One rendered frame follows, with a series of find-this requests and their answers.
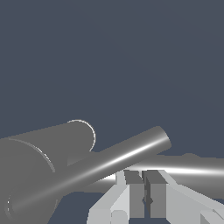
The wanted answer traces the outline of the grey cylindrical faucet body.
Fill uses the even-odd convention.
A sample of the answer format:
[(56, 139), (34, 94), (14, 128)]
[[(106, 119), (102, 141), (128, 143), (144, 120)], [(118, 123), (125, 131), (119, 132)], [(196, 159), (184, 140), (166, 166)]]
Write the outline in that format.
[(83, 120), (1, 138), (0, 224), (14, 224), (7, 210), (13, 192), (64, 170), (69, 157), (90, 152), (95, 141), (94, 128)]

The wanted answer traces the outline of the shiny metal faucet spout pipe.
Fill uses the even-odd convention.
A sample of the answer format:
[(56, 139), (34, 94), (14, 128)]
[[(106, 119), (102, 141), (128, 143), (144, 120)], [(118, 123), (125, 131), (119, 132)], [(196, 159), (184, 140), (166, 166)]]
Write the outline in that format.
[(130, 171), (164, 170), (179, 185), (211, 199), (224, 200), (224, 158), (156, 155), (127, 167)]

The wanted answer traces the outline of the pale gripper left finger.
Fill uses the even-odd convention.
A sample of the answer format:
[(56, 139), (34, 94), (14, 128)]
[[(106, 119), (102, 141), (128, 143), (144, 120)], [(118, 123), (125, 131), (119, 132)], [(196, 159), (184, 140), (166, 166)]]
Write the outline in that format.
[(89, 209), (87, 224), (129, 224), (144, 217), (144, 182), (138, 171), (119, 171), (115, 184)]

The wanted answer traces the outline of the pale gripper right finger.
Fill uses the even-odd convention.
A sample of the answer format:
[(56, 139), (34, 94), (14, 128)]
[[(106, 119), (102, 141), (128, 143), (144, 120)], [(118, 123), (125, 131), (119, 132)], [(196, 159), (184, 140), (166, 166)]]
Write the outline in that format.
[(178, 185), (166, 171), (143, 171), (144, 201), (151, 218), (170, 224), (224, 224), (224, 205)]

